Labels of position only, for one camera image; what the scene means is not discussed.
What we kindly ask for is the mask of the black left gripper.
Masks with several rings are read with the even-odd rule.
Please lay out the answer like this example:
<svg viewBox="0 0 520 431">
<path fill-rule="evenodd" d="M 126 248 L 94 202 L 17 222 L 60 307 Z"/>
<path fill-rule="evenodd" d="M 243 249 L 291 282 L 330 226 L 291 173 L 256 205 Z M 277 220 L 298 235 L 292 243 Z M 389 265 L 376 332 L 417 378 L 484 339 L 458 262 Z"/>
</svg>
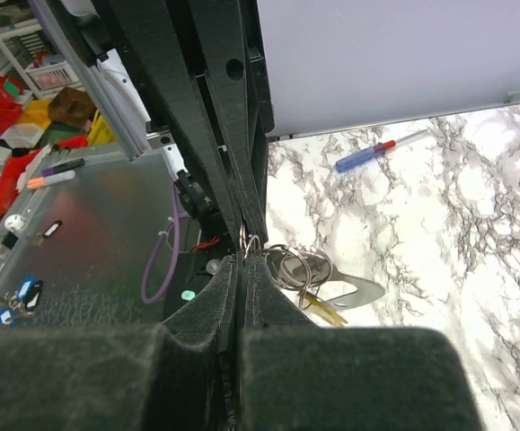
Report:
<svg viewBox="0 0 520 431">
<path fill-rule="evenodd" d="M 155 129 L 233 242 L 267 236 L 269 79 L 254 1 L 63 1 L 59 20 L 86 65 L 115 51 Z"/>
</svg>

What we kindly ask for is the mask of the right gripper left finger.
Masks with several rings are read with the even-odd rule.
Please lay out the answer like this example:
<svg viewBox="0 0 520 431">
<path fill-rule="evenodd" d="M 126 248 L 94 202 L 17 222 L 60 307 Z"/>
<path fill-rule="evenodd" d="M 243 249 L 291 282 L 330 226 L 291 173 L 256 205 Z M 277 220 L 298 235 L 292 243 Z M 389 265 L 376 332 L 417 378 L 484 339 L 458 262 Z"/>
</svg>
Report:
<svg viewBox="0 0 520 431">
<path fill-rule="evenodd" d="M 207 286 L 162 325 L 144 430 L 241 430 L 239 338 L 244 259 L 223 259 Z"/>
</svg>

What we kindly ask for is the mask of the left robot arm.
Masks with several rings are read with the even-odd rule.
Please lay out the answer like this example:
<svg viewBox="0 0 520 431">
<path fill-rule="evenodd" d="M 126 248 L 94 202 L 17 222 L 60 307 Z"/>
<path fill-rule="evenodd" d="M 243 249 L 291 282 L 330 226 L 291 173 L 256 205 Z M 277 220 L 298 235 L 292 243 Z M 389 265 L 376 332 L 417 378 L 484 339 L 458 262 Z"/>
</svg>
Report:
<svg viewBox="0 0 520 431">
<path fill-rule="evenodd" d="M 275 125 L 254 1 L 58 1 L 57 21 L 157 144 L 184 208 L 207 233 L 268 238 Z"/>
</svg>

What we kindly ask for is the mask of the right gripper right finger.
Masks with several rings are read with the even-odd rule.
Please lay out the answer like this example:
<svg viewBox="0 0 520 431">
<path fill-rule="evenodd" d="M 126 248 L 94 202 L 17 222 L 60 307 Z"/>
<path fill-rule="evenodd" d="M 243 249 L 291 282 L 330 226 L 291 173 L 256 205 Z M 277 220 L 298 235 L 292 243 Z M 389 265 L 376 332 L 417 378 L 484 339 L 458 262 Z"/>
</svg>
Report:
<svg viewBox="0 0 520 431">
<path fill-rule="evenodd" d="M 239 288 L 239 419 L 247 430 L 323 430 L 326 332 L 251 256 Z"/>
</svg>

